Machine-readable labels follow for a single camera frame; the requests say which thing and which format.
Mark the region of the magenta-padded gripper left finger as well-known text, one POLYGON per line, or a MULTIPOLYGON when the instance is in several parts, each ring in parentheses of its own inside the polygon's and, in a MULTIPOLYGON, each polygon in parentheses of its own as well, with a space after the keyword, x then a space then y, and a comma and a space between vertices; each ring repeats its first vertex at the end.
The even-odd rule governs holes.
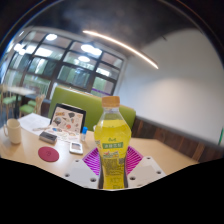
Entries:
POLYGON ((82 159, 75 159, 63 178, 84 188, 97 189, 100 175, 100 157, 94 148, 82 159))

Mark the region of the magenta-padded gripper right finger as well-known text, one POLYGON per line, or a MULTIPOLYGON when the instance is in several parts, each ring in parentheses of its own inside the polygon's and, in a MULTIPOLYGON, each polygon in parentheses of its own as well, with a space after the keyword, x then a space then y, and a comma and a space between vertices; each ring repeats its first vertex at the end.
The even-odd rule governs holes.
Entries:
POLYGON ((143 156, 131 146, 127 150, 125 171, 129 189, 143 187, 166 176, 151 156, 143 156))

